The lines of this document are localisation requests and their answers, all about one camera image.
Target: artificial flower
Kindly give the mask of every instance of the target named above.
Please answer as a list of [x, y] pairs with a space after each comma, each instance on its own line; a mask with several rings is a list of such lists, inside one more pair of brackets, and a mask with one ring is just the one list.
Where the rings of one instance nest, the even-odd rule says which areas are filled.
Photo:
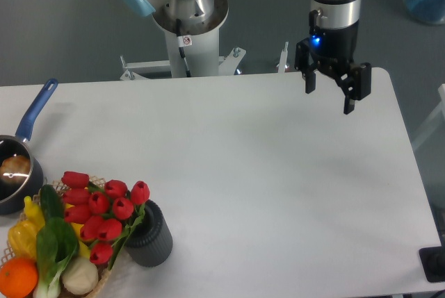
[[129, 199], [119, 197], [114, 200], [112, 211], [119, 220], [127, 220], [134, 211], [134, 205]]
[[62, 199], [66, 204], [77, 206], [79, 204], [87, 204], [90, 195], [90, 192], [86, 189], [69, 189], [63, 193]]
[[127, 185], [119, 180], [110, 180], [105, 183], [105, 193], [112, 199], [117, 199], [119, 197], [124, 197], [127, 193]]
[[150, 190], [144, 181], [138, 181], [131, 190], [130, 200], [137, 206], [144, 204], [150, 197]]
[[113, 255], [113, 248], [106, 242], [98, 242], [91, 249], [90, 262], [95, 265], [102, 265], [110, 260]]
[[72, 189], [84, 189], [89, 181], [88, 174], [70, 171], [63, 173], [62, 182]]
[[97, 239], [99, 240], [113, 240], [122, 233], [122, 223], [115, 218], [106, 220], [100, 224], [97, 229]]
[[91, 211], [88, 204], [79, 204], [65, 209], [65, 221], [68, 223], [85, 224], [91, 217]]
[[102, 216], [91, 216], [81, 227], [80, 236], [82, 240], [97, 239], [99, 226], [105, 222]]
[[110, 208], [108, 197], [101, 192], [94, 192], [88, 200], [88, 206], [93, 215], [106, 213]]

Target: plastic fruit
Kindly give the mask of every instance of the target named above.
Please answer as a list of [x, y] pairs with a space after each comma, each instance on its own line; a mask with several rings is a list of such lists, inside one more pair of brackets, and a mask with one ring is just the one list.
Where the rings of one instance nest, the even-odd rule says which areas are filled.
[[37, 267], [28, 258], [11, 258], [0, 269], [0, 292], [8, 298], [24, 298], [37, 281]]

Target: blue led light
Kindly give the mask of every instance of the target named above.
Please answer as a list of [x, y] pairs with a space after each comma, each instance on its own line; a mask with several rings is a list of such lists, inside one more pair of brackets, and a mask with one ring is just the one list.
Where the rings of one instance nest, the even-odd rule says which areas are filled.
[[317, 47], [320, 44], [320, 38], [313, 35], [312, 36], [312, 44]]

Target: saucepan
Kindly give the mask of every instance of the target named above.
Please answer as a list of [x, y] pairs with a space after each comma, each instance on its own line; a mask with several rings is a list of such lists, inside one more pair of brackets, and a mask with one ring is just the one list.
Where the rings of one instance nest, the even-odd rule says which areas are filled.
[[38, 193], [43, 185], [43, 171], [26, 144], [31, 139], [34, 122], [58, 81], [49, 79], [19, 123], [15, 136], [0, 135], [0, 215], [24, 207], [23, 198]]

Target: black vase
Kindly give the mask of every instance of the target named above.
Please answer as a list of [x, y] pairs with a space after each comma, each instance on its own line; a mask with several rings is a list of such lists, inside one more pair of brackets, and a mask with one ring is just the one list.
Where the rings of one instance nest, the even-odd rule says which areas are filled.
[[145, 203], [145, 216], [124, 246], [134, 262], [156, 267], [167, 260], [173, 239], [161, 209], [151, 200]]

